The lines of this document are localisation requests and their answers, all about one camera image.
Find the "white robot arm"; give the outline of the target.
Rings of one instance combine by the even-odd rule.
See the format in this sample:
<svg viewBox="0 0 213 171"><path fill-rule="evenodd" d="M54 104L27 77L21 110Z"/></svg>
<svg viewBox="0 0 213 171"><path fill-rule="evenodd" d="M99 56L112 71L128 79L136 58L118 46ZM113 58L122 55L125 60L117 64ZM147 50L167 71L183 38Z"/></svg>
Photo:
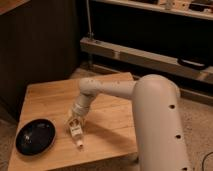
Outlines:
<svg viewBox="0 0 213 171"><path fill-rule="evenodd" d="M178 109L180 90L156 74L137 81L79 81L79 96L69 110L68 125L77 146L91 103L100 94L128 99L132 104L140 171L192 171Z"/></svg>

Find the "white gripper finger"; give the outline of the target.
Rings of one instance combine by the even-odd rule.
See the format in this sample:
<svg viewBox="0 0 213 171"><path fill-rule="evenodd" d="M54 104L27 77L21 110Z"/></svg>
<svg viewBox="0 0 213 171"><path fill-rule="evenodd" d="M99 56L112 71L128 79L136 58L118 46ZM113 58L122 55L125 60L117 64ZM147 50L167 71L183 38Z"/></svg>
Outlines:
<svg viewBox="0 0 213 171"><path fill-rule="evenodd" d="M83 133L83 132L84 132L84 125L79 124L79 129L80 129L80 130L81 130L81 132Z"/></svg>
<svg viewBox="0 0 213 171"><path fill-rule="evenodd" d="M65 128L66 129L69 129L71 126L70 126L70 123L71 121L70 120L67 120L66 123L65 123Z"/></svg>

